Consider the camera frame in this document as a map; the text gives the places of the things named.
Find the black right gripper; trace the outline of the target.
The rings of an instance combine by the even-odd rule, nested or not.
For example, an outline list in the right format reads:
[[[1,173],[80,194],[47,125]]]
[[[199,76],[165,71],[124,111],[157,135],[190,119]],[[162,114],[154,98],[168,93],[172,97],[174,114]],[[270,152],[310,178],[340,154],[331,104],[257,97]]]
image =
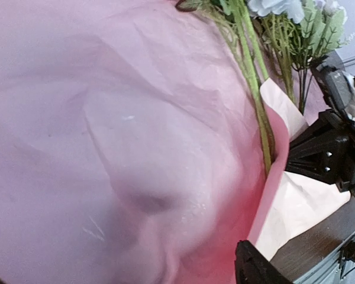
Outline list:
[[[290,142],[285,170],[355,192],[355,130],[333,110]]]

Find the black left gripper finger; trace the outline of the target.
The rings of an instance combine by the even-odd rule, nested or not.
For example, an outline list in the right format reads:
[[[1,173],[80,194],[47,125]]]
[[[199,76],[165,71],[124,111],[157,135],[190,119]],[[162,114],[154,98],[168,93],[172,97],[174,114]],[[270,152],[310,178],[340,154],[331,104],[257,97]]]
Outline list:
[[[236,284],[292,284],[248,240],[235,250]]]

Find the fake flower bouquet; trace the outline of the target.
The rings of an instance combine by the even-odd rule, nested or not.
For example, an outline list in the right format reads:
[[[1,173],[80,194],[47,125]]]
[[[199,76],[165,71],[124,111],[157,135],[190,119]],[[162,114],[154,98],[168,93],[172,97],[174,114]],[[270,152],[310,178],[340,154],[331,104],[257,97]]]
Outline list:
[[[175,8],[200,12],[218,27],[251,92],[268,172],[275,138],[260,90],[270,77],[262,53],[267,53],[288,98],[304,113],[309,69],[352,39],[342,39],[346,9],[337,1],[178,1]]]

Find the pink wrapping paper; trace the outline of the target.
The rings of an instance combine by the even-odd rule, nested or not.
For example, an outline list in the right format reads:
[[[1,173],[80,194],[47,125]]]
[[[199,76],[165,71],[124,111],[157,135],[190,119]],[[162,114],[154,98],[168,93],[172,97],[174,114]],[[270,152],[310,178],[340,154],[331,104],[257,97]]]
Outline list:
[[[234,283],[279,187],[217,29],[172,1],[0,1],[0,279]]]

